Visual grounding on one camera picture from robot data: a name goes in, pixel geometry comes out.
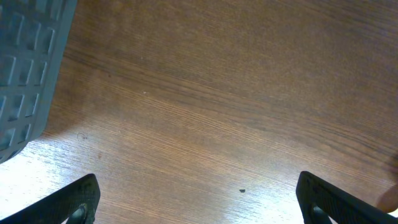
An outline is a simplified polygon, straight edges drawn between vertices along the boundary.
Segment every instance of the brown wooden surface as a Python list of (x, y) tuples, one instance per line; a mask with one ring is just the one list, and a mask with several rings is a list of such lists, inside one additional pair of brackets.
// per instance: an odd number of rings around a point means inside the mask
[(393, 2), (79, 1), (1, 217), (91, 172), (96, 223), (301, 223), (302, 170), (376, 205), (397, 180)]

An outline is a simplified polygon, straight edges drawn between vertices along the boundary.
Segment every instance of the gray plastic object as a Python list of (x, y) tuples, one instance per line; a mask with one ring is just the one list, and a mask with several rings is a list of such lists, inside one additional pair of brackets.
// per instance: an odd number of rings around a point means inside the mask
[(0, 0), (0, 163), (46, 125), (77, 0)]

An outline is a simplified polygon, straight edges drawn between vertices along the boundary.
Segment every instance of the wooden table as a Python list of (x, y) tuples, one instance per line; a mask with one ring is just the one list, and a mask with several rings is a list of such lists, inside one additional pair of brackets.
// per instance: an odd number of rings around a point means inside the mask
[(1, 218), (87, 173), (96, 223), (301, 223), (302, 170), (376, 205), (397, 46), (394, 1), (81, 0), (47, 129), (0, 165)]

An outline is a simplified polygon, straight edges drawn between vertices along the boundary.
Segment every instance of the wood grain surface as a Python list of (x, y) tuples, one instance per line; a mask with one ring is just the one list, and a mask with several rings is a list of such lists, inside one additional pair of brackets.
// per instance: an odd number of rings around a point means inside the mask
[(47, 129), (0, 165), (0, 217), (87, 173), (96, 223), (302, 223), (302, 170), (377, 205), (397, 46), (395, 1), (81, 0)]

